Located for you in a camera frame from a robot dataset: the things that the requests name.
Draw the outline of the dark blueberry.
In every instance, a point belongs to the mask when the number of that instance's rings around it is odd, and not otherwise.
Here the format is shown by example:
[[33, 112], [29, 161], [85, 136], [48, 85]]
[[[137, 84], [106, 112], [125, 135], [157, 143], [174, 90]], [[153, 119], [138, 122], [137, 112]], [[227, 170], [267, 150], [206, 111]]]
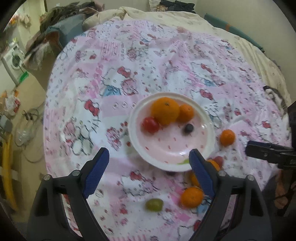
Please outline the dark blueberry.
[[194, 126], [191, 123], [188, 123], [184, 126], [183, 131], [186, 135], [188, 135], [194, 131]]

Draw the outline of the small orange mandarin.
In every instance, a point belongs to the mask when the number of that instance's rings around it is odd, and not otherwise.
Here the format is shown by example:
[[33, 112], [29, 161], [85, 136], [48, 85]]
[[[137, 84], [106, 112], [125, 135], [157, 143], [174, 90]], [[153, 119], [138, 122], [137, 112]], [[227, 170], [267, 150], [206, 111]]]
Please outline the small orange mandarin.
[[177, 121], [180, 123], [187, 123], [194, 117], [194, 109], [188, 104], [182, 104], [179, 110]]

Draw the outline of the large orange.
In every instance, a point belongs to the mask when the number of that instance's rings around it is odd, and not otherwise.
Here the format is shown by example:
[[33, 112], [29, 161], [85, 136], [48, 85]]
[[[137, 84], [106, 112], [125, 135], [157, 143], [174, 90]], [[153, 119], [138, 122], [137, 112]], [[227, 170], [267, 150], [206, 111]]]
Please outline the large orange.
[[155, 100], [151, 105], [151, 116], [161, 126], [168, 126], [177, 121], [180, 114], [178, 103], [169, 97], [162, 97]]

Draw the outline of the red cherry tomato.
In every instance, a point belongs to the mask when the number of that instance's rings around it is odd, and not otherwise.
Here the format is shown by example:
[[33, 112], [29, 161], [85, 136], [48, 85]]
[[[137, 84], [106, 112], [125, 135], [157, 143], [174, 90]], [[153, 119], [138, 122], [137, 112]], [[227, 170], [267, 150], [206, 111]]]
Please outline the red cherry tomato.
[[147, 117], [142, 121], [142, 127], [146, 132], [154, 134], [159, 131], [160, 125], [155, 118]]

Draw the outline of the red tomato near edge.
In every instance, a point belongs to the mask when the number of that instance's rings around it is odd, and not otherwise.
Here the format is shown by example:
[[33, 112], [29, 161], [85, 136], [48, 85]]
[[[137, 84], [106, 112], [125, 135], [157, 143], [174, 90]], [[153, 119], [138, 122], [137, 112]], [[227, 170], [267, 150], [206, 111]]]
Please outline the red tomato near edge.
[[213, 160], [218, 164], [218, 166], [220, 167], [220, 169], [222, 169], [223, 163], [224, 163], [223, 158], [221, 156], [217, 156]]

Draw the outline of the yellow pole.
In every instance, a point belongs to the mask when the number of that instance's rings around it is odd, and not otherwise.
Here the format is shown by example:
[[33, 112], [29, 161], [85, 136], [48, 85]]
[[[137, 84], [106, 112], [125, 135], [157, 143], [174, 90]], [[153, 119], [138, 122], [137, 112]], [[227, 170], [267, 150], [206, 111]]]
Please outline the yellow pole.
[[3, 181], [3, 188], [6, 195], [6, 199], [14, 211], [18, 211], [18, 205], [16, 202], [16, 198], [14, 195], [13, 184], [12, 184], [12, 173], [11, 173], [11, 161], [13, 159], [12, 153], [13, 147], [13, 136], [10, 133], [8, 138], [3, 143], [3, 162], [2, 162], [2, 181]]

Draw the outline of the pink strawberry plate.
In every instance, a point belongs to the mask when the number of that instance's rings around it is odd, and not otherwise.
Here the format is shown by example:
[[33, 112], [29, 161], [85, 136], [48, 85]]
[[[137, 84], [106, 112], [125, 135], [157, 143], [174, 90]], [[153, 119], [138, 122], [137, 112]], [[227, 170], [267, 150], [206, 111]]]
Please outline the pink strawberry plate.
[[[152, 103], [161, 97], [193, 108], [192, 133], [184, 133], [185, 126], [181, 123], [172, 123], [154, 134], [142, 128], [142, 121], [151, 113]], [[216, 142], [214, 125], [205, 110], [189, 97], [172, 92], [156, 93], [140, 100], [129, 115], [128, 134], [132, 146], [146, 162], [168, 172], [191, 170], [189, 152], [198, 149], [206, 159], [214, 151]]]

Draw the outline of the green grape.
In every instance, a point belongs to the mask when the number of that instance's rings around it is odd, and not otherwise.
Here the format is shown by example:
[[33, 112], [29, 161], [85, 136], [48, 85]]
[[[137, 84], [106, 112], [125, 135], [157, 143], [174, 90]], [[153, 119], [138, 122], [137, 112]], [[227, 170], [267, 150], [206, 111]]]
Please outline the green grape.
[[158, 198], [149, 199], [145, 203], [145, 208], [149, 211], [160, 212], [163, 209], [164, 202]]

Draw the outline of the white washing machine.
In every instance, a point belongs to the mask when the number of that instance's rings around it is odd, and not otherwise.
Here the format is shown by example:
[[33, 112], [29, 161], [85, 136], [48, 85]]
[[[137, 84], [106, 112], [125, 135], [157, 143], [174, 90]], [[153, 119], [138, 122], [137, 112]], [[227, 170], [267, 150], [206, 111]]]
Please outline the white washing machine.
[[25, 58], [24, 52], [21, 50], [18, 43], [11, 44], [1, 58], [6, 71], [15, 83], [19, 85], [26, 77], [26, 69], [23, 68], [23, 61]]

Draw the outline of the pile of dark clothes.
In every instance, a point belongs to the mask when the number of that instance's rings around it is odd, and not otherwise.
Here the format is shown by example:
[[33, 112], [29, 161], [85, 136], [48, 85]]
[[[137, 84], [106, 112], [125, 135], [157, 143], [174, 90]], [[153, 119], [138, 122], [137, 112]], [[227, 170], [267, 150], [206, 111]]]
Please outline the pile of dark clothes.
[[36, 35], [28, 42], [23, 67], [27, 70], [40, 70], [42, 61], [49, 54], [58, 55], [62, 50], [53, 45], [45, 37], [45, 31], [49, 26], [55, 25], [61, 20], [73, 15], [85, 14], [86, 18], [104, 11], [105, 4], [98, 1], [72, 2], [66, 6], [56, 6], [43, 14], [40, 20], [40, 28]]

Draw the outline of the teal pillow by wall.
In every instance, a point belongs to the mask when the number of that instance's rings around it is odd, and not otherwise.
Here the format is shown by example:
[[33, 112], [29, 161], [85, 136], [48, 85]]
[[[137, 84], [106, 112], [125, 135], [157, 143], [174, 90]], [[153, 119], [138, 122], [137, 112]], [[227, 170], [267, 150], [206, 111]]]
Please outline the teal pillow by wall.
[[260, 44], [255, 42], [255, 40], [251, 39], [248, 35], [243, 33], [241, 30], [237, 29], [236, 27], [233, 27], [232, 25], [228, 24], [226, 21], [223, 21], [223, 20], [221, 20], [213, 15], [210, 15], [210, 14], [205, 14], [204, 19], [208, 23], [210, 23], [212, 26], [214, 26], [216, 28], [224, 29], [229, 33], [237, 35], [237, 36], [247, 40], [248, 42], [250, 42], [254, 46], [256, 46], [262, 53], [265, 52], [264, 48], [262, 46], [260, 46]]

